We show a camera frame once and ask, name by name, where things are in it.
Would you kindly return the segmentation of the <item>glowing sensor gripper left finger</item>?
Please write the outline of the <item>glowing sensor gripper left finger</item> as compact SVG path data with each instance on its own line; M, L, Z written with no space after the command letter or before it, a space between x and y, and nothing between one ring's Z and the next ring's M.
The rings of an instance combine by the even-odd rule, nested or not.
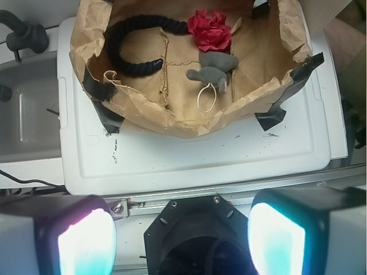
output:
M1 198L1 274L111 274L116 226L96 195Z

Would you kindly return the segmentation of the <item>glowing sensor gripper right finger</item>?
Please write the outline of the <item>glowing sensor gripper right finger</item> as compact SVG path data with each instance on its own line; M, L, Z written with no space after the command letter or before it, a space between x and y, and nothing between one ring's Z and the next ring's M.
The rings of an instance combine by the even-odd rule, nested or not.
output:
M259 274L366 274L366 190L261 190L248 217L248 244Z

